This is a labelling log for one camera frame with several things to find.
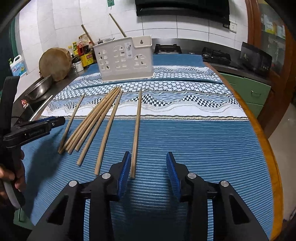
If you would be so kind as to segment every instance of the white detergent bottle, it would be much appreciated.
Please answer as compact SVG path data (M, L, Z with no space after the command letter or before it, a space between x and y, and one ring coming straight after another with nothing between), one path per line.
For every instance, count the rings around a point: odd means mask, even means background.
M9 65L13 76L22 77L27 74L21 55L16 56L13 62L9 59Z

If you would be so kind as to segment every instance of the glass pane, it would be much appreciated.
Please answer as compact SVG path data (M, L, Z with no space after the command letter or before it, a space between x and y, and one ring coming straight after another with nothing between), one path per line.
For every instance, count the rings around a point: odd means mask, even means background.
M264 0L258 0L261 12L261 49L272 56L271 69L280 74L284 65L286 33L279 15Z

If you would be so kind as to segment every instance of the white plastic basket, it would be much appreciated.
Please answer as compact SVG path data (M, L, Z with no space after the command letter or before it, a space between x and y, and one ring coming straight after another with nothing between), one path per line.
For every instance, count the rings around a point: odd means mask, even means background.
M94 46L102 81L153 76L150 36L127 37Z

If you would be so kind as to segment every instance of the basket label sticker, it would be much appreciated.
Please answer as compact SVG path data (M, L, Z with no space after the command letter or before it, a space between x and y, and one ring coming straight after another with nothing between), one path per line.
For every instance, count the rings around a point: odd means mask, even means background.
M133 53L131 51L131 43L125 43L124 44L125 48L126 48L126 58L132 58L133 57Z

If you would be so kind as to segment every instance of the black range hood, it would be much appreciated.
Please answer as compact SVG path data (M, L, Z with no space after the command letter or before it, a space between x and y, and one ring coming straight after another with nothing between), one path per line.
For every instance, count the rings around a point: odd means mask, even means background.
M137 16L182 15L229 25L228 0L135 0Z

